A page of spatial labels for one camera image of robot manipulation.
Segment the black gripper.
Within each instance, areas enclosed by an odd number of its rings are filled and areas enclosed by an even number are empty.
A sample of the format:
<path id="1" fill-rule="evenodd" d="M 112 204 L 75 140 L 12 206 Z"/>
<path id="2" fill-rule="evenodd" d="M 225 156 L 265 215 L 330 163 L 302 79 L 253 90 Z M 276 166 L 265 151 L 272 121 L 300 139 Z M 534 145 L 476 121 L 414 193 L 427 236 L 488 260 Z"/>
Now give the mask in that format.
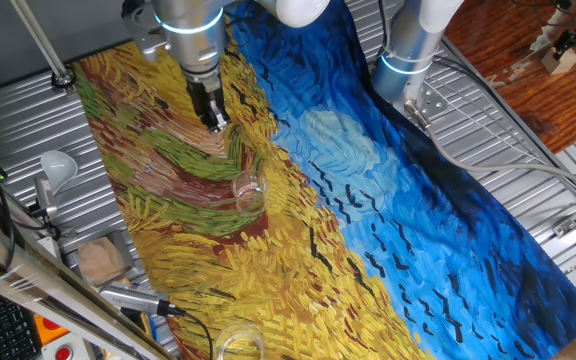
<path id="1" fill-rule="evenodd" d="M 187 78 L 187 91 L 195 113 L 209 131 L 219 133 L 231 124 L 225 109 L 220 76 L 209 76 L 204 79 Z"/>

